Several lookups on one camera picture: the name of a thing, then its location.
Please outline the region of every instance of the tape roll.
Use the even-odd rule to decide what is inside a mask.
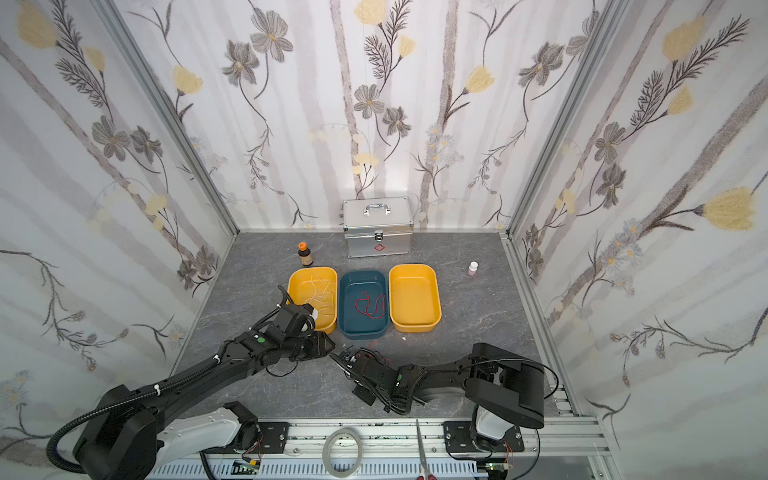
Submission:
[[[352,465],[352,468],[340,472],[331,465],[331,447],[336,440],[343,436],[350,437],[357,444],[357,460],[355,460],[355,465]],[[360,463],[362,463],[362,443],[360,442],[360,437],[355,432],[350,429],[339,429],[326,439],[326,443],[323,445],[323,465],[332,476],[347,478],[357,472],[357,469],[360,468]]]

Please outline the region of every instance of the case handle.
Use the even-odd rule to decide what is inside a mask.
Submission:
[[[368,215],[368,214],[370,213],[370,212],[369,212],[369,209],[371,209],[371,208],[379,208],[379,207],[384,207],[384,208],[386,208],[386,213],[385,213],[385,215],[389,215],[389,212],[391,212],[391,211],[392,211],[392,209],[390,209],[389,207],[387,207],[387,205],[386,205],[386,204],[370,204],[368,207],[366,207],[366,209],[365,209],[365,210],[363,210],[363,211],[362,211],[362,213],[363,213],[364,215]]]

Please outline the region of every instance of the gray marble floor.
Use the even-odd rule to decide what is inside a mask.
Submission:
[[[390,325],[376,349],[392,365],[434,365],[469,353],[472,344],[487,342],[539,360],[538,351],[496,233],[414,233],[409,255],[349,259],[341,233],[242,233],[221,270],[197,328],[179,362],[186,369],[213,355],[222,341],[252,325],[280,300],[278,284],[288,285],[301,268],[296,245],[305,241],[313,266],[331,266],[339,278],[350,270],[380,270],[385,275],[400,263],[426,263],[435,269],[442,320],[428,333],[402,333]],[[469,262],[480,264],[475,277]],[[331,334],[337,350],[352,345],[337,329]],[[367,341],[358,346],[367,346]],[[270,370],[287,372],[286,359]],[[330,359],[302,362],[285,378],[262,372],[208,397],[184,416],[214,410],[238,400],[260,418],[386,417],[380,403],[368,406],[352,394],[353,384]],[[421,417],[470,416],[474,404],[466,399],[440,399],[414,405]],[[554,415],[554,403],[546,405]]]

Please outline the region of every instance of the scissor blade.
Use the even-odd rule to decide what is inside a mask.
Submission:
[[[422,440],[422,429],[419,426],[419,420],[416,420],[416,436],[419,439],[419,457],[422,460],[425,478],[429,477],[429,467],[427,466],[427,455],[424,453],[424,441]]]

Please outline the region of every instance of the wall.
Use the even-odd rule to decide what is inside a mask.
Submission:
[[[632,2],[514,233],[624,478],[765,478],[768,5]]]
[[[230,235],[90,3],[0,12],[0,470],[43,478],[50,434],[167,376]]]
[[[117,1],[239,226],[273,229],[395,195],[506,228],[604,4],[250,3]]]

